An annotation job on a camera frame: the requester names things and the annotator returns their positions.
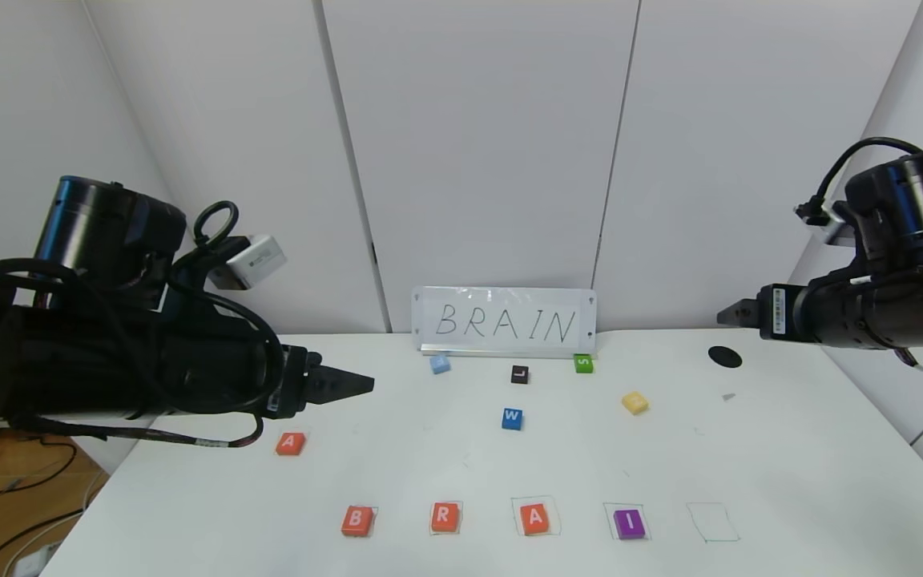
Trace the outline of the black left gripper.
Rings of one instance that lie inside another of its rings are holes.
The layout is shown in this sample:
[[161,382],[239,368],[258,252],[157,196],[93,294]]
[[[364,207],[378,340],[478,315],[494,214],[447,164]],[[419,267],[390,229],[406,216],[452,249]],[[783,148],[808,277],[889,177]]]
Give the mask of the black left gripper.
[[300,346],[282,345],[284,370],[280,387],[266,401],[266,418],[289,419],[307,405],[359,397],[374,390],[374,377],[322,364],[318,352]]

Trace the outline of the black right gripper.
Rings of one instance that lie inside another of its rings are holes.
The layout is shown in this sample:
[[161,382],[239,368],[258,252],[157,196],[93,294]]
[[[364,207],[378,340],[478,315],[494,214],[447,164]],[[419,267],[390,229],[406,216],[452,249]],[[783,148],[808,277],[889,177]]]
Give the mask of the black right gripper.
[[770,284],[757,299],[741,299],[720,310],[715,321],[722,326],[759,329],[764,340],[823,346],[844,346],[844,334],[834,324],[818,321],[823,293],[836,284]]

